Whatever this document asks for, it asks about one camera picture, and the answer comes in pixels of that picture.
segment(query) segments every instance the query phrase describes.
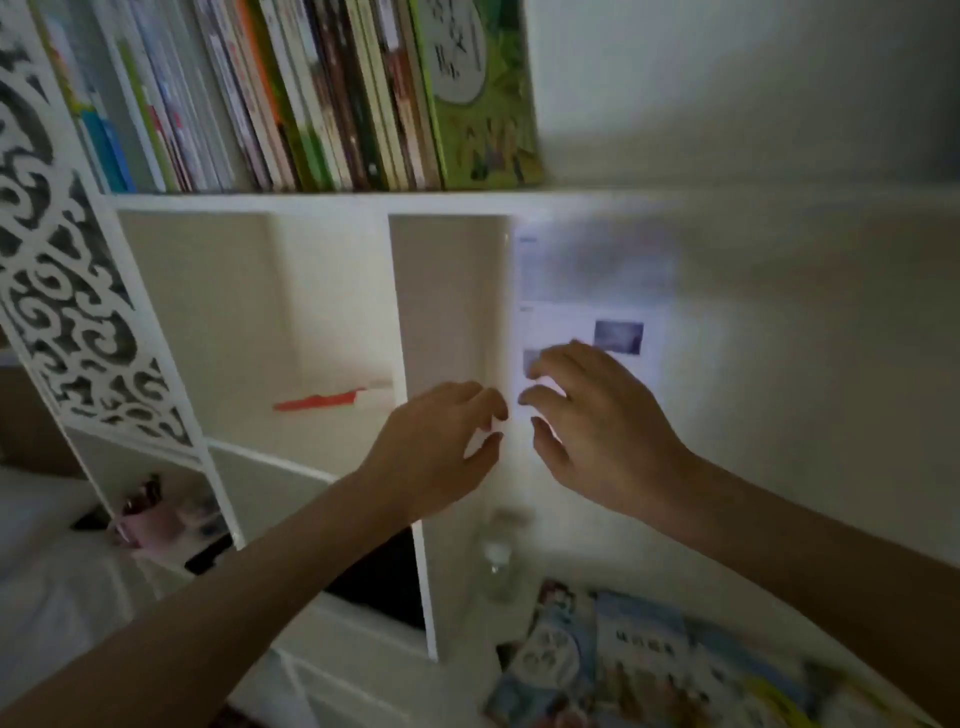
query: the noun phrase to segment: decorative carved panel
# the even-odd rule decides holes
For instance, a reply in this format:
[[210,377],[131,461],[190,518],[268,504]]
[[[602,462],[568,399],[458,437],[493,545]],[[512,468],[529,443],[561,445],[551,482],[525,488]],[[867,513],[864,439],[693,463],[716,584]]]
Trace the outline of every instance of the decorative carved panel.
[[0,0],[0,306],[15,331],[8,333],[20,336],[62,415],[189,448],[77,173],[77,139],[62,133],[73,131],[58,118],[64,106],[51,103],[60,90],[48,61],[29,55],[35,33],[25,2]]

